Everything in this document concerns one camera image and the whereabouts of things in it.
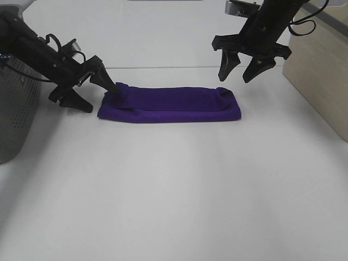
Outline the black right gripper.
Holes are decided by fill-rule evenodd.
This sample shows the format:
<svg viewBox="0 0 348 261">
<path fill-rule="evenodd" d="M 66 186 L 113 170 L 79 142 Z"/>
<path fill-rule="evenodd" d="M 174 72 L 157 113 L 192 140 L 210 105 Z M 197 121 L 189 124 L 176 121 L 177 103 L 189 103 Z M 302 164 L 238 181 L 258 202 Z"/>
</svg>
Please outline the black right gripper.
<svg viewBox="0 0 348 261">
<path fill-rule="evenodd" d="M 253 57 L 243 73 L 245 83 L 274 68 L 274 57 L 288 59 L 291 55 L 290 48 L 278 44 L 277 40 L 291 21 L 290 16 L 253 16 L 247 19 L 239 34 L 215 36 L 213 49 L 222 49 L 219 80 L 225 81 L 240 64 L 239 52 Z"/>
</svg>

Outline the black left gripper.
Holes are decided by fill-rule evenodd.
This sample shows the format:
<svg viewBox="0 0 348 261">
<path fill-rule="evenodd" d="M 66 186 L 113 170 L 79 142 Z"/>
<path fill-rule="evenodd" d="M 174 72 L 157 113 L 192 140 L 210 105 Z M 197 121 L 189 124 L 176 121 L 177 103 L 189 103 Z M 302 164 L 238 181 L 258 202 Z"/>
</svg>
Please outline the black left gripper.
<svg viewBox="0 0 348 261">
<path fill-rule="evenodd" d="M 105 90 L 117 93 L 118 88 L 109 77 L 102 60 L 94 55 L 92 58 L 79 63 L 62 50 L 55 51 L 52 47 L 40 48 L 40 73 L 56 83 L 55 89 L 48 99 L 59 102 L 63 108 L 71 108 L 91 113 L 93 106 L 82 98 L 75 90 L 87 79 Z"/>
</svg>

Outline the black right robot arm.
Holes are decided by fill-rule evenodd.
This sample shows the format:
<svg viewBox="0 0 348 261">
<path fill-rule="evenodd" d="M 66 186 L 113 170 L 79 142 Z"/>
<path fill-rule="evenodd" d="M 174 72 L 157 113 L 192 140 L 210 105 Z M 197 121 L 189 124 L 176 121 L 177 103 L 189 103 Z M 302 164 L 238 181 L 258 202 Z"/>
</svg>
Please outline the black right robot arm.
<svg viewBox="0 0 348 261">
<path fill-rule="evenodd" d="M 213 39 L 213 49 L 222 50 L 219 80 L 225 81 L 240 64 L 239 53 L 252 58 L 243 73 L 245 83 L 274 68 L 276 57 L 288 59 L 291 55 L 290 48 L 277 43 L 277 40 L 305 3 L 306 1 L 266 0 L 259 5 L 245 1 L 227 1 L 225 13 L 246 18 L 246 22 L 238 34 L 216 35 Z"/>
</svg>

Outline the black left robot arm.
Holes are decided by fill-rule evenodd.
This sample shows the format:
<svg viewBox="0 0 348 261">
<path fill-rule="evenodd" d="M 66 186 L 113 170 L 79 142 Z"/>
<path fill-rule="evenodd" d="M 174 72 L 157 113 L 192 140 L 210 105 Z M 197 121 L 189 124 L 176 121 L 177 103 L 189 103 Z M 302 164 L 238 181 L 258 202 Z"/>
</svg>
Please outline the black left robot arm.
<svg viewBox="0 0 348 261">
<path fill-rule="evenodd" d="M 73 88 L 86 80 L 113 93 L 117 87 L 98 56 L 79 63 L 74 56 L 81 53 L 76 39 L 62 45 L 53 34 L 42 38 L 18 16 L 1 11 L 1 54 L 14 56 L 43 75 L 46 82 L 56 84 L 50 101 L 91 113 L 93 106 Z"/>
</svg>

